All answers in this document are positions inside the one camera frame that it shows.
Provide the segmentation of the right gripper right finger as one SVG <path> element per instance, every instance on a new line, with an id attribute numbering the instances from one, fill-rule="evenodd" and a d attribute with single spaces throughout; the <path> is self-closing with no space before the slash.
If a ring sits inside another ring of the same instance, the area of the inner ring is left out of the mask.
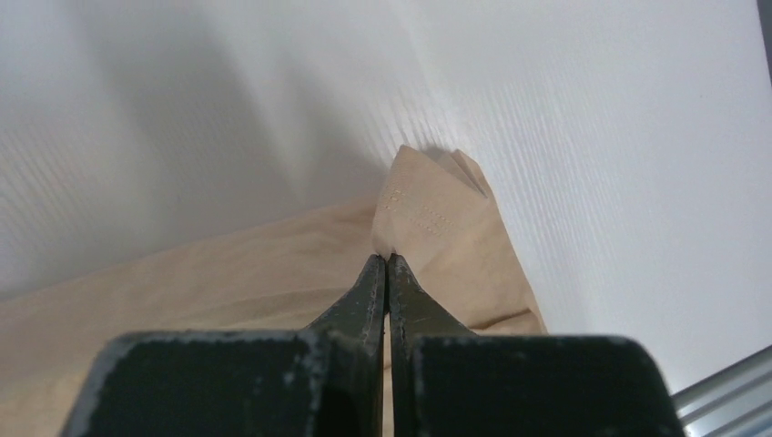
<path id="1" fill-rule="evenodd" d="M 398 436 L 680 436 L 649 353 L 619 336 L 484 336 L 388 261 Z"/>

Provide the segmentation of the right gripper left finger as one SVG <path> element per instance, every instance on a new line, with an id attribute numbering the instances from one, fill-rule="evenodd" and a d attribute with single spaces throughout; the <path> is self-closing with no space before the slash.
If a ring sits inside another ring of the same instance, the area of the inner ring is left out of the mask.
<path id="1" fill-rule="evenodd" d="M 65 436 L 379 436 L 386 263 L 298 330 L 129 332 L 95 358 Z"/>

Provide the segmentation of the beige t shirt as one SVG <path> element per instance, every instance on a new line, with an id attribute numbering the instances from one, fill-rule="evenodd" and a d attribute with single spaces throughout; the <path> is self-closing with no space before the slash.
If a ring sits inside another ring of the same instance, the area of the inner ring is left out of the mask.
<path id="1" fill-rule="evenodd" d="M 459 150 L 395 156 L 377 198 L 206 239 L 1 304 L 1 433 L 54 436 L 92 360 L 135 330 L 295 329 L 373 253 L 482 334 L 543 334 L 536 298 L 481 168 Z"/>

